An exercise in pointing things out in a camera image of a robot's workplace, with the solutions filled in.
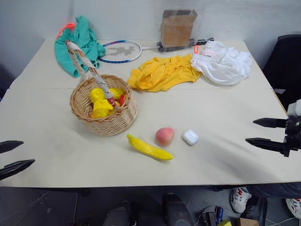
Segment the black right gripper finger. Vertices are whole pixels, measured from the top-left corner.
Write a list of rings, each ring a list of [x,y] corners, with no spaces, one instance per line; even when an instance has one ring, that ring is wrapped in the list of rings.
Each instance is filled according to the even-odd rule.
[[[254,120],[253,123],[267,127],[267,128],[285,128],[286,127],[286,119],[275,119],[275,118],[260,118]]]
[[[270,139],[259,138],[259,137],[246,138],[245,141],[258,148],[275,151],[275,152],[284,154],[284,144],[283,143],[275,142],[275,141],[271,141]]]

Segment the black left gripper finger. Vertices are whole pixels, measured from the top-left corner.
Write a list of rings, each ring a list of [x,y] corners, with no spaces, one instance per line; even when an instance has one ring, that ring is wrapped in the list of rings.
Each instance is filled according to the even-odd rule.
[[[30,167],[35,162],[35,159],[16,161],[0,169],[0,180],[13,176],[26,168]]]
[[[22,145],[23,141],[17,141],[17,140],[9,140],[9,141],[3,141],[0,142],[0,153],[5,153],[8,151],[11,151],[15,149],[16,147]]]

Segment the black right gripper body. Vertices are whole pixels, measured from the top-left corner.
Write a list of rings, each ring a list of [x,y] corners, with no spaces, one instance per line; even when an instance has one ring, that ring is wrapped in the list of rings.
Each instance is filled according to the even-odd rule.
[[[286,122],[283,155],[289,157],[291,150],[301,148],[301,117],[289,115]]]

